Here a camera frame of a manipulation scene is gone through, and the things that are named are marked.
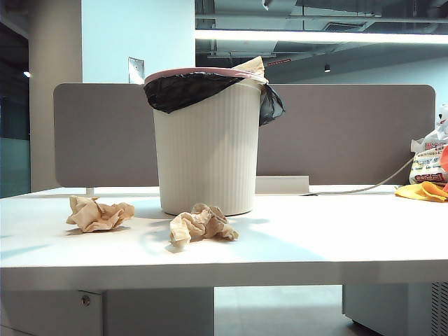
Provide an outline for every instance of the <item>fluorescent light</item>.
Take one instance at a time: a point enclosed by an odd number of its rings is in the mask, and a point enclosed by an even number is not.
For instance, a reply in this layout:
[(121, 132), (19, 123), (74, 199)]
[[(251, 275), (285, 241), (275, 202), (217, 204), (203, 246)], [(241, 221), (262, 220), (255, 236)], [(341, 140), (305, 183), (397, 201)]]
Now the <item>fluorescent light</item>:
[(196, 30), (198, 40), (448, 44), (448, 35), (338, 33), (327, 31)]

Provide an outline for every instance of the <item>white trash can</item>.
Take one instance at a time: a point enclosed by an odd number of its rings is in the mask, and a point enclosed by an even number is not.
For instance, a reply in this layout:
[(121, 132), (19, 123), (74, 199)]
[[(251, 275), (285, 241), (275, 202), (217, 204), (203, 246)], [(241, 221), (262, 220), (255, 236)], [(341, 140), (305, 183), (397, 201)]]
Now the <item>white trash can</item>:
[(163, 211), (177, 215), (195, 203), (227, 216), (252, 210), (260, 87), (244, 79), (170, 114), (154, 110)]

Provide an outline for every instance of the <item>yellow cloth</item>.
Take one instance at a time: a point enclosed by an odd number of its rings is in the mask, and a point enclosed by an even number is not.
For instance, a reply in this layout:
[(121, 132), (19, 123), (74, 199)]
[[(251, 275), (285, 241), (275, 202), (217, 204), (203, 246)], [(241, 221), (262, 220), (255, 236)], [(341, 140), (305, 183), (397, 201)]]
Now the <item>yellow cloth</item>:
[(448, 200), (448, 192), (443, 191), (442, 186), (427, 181), (420, 184), (404, 185), (395, 191), (395, 196), (431, 202)]

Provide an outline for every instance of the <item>cable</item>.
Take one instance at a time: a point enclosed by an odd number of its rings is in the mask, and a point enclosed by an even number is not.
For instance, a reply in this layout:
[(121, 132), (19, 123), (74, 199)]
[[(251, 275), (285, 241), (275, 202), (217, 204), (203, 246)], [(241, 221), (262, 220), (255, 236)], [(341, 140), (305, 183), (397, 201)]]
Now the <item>cable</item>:
[(397, 170), (395, 173), (390, 175), (388, 178), (386, 178), (384, 181), (381, 181), (371, 187), (363, 188), (363, 189), (355, 189), (355, 190), (347, 190), (347, 191), (322, 191), (322, 192), (308, 192), (307, 194), (301, 194), (300, 196), (317, 196), (317, 195), (343, 195), (343, 194), (352, 194), (352, 193), (360, 193), (362, 191), (370, 190), (379, 186), (382, 186), (387, 181), (394, 178), (398, 173), (400, 173), (404, 168), (406, 168), (409, 163), (414, 161), (414, 158), (409, 159), (399, 170)]

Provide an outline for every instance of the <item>desk surface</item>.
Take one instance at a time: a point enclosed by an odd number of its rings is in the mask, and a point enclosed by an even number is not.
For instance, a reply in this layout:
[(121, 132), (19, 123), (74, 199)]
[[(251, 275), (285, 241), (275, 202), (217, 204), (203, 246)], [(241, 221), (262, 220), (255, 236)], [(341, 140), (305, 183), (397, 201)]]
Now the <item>desk surface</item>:
[(354, 284), (448, 280), (448, 204), (361, 195), (257, 195), (233, 216), (238, 241), (205, 239), (178, 252), (157, 188), (98, 188), (136, 216), (112, 232), (65, 223), (58, 188), (0, 201), (1, 287), (17, 290)]

